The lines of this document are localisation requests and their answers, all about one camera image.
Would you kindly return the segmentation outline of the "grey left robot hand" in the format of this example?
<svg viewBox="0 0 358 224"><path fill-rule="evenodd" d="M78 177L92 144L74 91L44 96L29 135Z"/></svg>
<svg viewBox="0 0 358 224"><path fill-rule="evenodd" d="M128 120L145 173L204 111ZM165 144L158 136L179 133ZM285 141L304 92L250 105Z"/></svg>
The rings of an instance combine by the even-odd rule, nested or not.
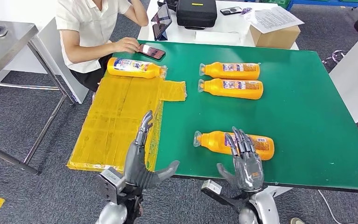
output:
<svg viewBox="0 0 358 224"><path fill-rule="evenodd" d="M124 166L125 181L143 189L153 188L172 177L180 164L180 161L175 160L168 167L155 172L147 169L145 164L145 144L149 129L152 127L152 118L151 110L142 118L137 135L129 146Z"/></svg>

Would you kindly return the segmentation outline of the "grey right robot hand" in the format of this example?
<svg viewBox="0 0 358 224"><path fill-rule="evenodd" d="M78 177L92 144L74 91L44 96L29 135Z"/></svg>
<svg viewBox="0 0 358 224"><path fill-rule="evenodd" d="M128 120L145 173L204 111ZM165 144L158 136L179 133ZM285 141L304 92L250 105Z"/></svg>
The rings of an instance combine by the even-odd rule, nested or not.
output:
<svg viewBox="0 0 358 224"><path fill-rule="evenodd" d="M251 138L242 129L232 127L234 137L225 133L233 158L234 174L228 172L223 164L217 163L219 174L231 185L240 190L252 192L262 188L264 174L262 161L255 150Z"/></svg>

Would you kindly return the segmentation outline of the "person's right hand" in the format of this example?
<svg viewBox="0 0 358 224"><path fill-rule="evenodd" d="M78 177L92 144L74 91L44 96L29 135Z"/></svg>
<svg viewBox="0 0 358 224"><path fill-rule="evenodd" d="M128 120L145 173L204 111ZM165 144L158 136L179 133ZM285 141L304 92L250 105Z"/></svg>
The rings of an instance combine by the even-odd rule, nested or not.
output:
<svg viewBox="0 0 358 224"><path fill-rule="evenodd" d="M132 37L124 37L117 42L113 43L113 53L117 52L128 52L135 53L139 52L140 44L137 39Z"/></svg>

